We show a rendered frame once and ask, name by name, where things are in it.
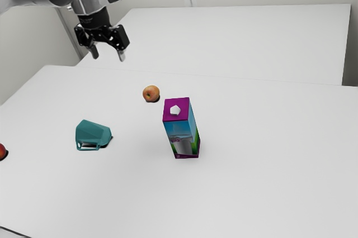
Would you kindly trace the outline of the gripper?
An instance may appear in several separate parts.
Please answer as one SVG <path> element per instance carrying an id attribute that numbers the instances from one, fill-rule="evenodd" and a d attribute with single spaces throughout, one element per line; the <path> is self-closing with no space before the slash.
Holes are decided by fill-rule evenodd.
<path id="1" fill-rule="evenodd" d="M 112 27 L 107 8 L 90 15 L 78 15 L 79 24 L 74 32 L 80 46 L 85 47 L 94 59 L 99 57 L 95 42 L 110 44 L 121 62 L 125 61 L 125 50 L 130 41 L 123 25 Z"/>

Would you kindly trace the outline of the teal faceted mug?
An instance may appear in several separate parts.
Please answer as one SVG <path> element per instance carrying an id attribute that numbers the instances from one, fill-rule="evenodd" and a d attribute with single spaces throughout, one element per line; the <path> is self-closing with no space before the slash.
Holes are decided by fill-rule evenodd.
<path id="1" fill-rule="evenodd" d="M 75 141 L 79 151 L 99 150 L 112 139 L 109 127 L 88 120 L 82 120 L 76 127 Z"/>

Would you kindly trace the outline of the red yellow apple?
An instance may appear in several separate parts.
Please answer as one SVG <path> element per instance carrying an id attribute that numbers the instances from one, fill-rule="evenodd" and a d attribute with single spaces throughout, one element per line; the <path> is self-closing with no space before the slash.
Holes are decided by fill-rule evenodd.
<path id="1" fill-rule="evenodd" d="M 143 89 L 142 95 L 146 102 L 156 102 L 160 98 L 160 90 L 156 85 L 148 85 Z"/>

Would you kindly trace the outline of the purple blue milk carton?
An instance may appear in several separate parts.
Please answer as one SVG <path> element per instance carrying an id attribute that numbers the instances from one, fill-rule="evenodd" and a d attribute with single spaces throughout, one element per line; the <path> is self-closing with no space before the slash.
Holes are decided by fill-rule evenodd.
<path id="1" fill-rule="evenodd" d="M 189 97 L 165 99 L 162 122 L 176 159 L 199 157 L 200 136 Z"/>

